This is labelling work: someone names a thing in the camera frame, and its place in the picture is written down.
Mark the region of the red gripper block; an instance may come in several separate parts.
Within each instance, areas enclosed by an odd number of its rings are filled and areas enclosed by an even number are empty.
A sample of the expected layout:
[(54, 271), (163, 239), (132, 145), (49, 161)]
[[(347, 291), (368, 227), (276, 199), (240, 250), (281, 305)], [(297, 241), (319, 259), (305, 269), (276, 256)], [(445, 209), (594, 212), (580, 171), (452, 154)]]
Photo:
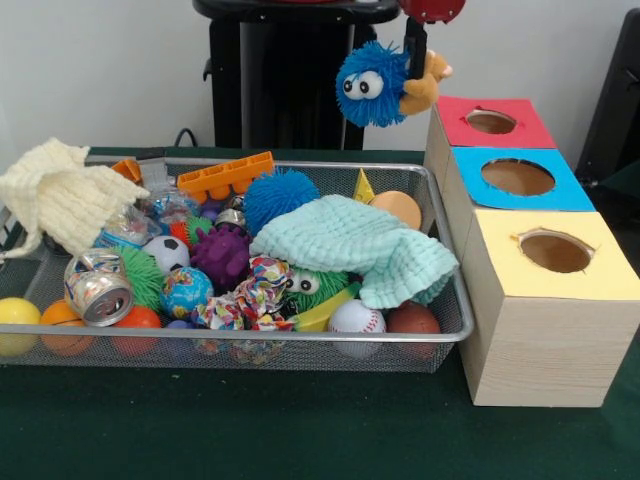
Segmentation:
[(399, 0), (403, 12), (409, 16), (406, 20), (404, 50), (408, 54), (407, 78), (415, 77), (418, 53), (418, 77), (424, 76), (427, 63), (428, 33), (424, 23), (449, 23), (455, 19), (465, 6), (465, 0)]

